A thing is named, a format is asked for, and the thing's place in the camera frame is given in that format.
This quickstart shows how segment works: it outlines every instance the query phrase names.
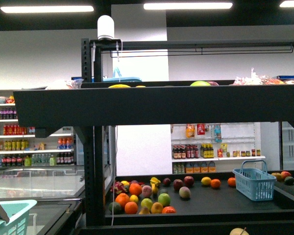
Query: blue plastic basket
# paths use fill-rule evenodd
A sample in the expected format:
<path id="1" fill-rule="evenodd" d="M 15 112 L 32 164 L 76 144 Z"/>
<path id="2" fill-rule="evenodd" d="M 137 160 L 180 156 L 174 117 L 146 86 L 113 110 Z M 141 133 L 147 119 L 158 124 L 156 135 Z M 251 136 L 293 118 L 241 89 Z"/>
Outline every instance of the blue plastic basket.
<path id="1" fill-rule="evenodd" d="M 263 162 L 262 170 L 243 168 L 248 162 Z M 263 160 L 244 161 L 241 169 L 234 169 L 236 189 L 252 201 L 273 199 L 276 177 L 267 173 L 267 163 Z"/>
<path id="2" fill-rule="evenodd" d="M 9 223 L 0 221 L 0 235 L 26 235 L 29 210 L 36 203 L 35 200 L 0 202 L 10 218 Z"/>

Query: banana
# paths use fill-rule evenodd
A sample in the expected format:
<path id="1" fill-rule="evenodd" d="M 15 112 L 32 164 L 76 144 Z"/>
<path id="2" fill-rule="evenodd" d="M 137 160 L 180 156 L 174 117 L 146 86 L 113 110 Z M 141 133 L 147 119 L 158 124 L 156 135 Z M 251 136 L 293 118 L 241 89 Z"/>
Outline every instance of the banana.
<path id="1" fill-rule="evenodd" d="M 130 87 L 130 86 L 125 84 L 116 84 L 116 85 L 110 86 L 109 88 L 127 88 L 127 87 Z"/>
<path id="2" fill-rule="evenodd" d="M 152 184 L 151 185 L 151 188 L 152 188 L 152 193 L 153 194 L 157 194 L 158 193 L 158 187 L 156 184 Z"/>
<path id="3" fill-rule="evenodd" d="M 151 185 L 156 185 L 157 187 L 160 185 L 160 183 L 161 183 L 161 181 L 160 180 L 158 180 L 156 177 L 152 177 L 151 179 L 150 179 L 150 184 Z"/>

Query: white cylinder device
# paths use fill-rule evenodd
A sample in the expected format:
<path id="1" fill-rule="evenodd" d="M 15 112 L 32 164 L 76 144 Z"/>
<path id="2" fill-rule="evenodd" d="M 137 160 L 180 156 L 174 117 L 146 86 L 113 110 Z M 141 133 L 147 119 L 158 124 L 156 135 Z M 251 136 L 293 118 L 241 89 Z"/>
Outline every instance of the white cylinder device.
<path id="1" fill-rule="evenodd" d="M 114 21 L 110 16 L 100 16 L 97 21 L 98 40 L 114 39 Z"/>

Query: white wall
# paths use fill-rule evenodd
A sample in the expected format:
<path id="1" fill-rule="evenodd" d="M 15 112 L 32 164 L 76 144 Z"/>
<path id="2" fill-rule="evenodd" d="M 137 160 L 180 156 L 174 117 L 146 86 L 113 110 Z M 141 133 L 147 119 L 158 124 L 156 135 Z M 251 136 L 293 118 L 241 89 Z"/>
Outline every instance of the white wall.
<path id="1" fill-rule="evenodd" d="M 112 18 L 115 22 L 115 38 L 123 41 L 167 40 L 166 15 L 163 11 L 145 11 L 142 4 L 113 5 Z M 159 54 L 165 56 L 121 58 L 120 62 L 115 59 L 113 66 L 120 68 L 122 76 L 135 76 L 143 81 L 168 81 L 167 52 L 161 51 Z M 118 126 L 117 175 L 170 173 L 169 125 Z"/>
<path id="2" fill-rule="evenodd" d="M 97 38 L 97 30 L 0 31 L 0 89 L 81 76 L 81 38 Z"/>
<path id="3" fill-rule="evenodd" d="M 168 28 L 168 40 L 219 39 L 294 39 L 294 25 Z M 169 57 L 170 80 L 233 80 L 236 76 L 250 77 L 252 67 L 258 75 L 294 75 L 294 52 Z M 278 124 L 264 122 L 260 129 L 262 155 L 268 170 L 278 170 Z"/>

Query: basket handle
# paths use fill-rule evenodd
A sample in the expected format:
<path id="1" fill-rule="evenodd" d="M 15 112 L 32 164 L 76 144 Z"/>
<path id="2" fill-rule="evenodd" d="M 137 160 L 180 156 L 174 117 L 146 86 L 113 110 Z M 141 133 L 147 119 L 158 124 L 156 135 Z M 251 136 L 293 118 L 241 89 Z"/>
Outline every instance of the basket handle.
<path id="1" fill-rule="evenodd" d="M 268 173 L 268 171 L 267 171 L 267 163 L 264 160 L 247 160 L 247 161 L 244 161 L 242 163 L 240 174 L 242 174 L 242 172 L 243 172 L 243 166 L 244 166 L 245 163 L 255 163 L 255 162 L 263 162 L 264 166 L 261 166 L 262 171 L 265 172 L 265 173 Z"/>

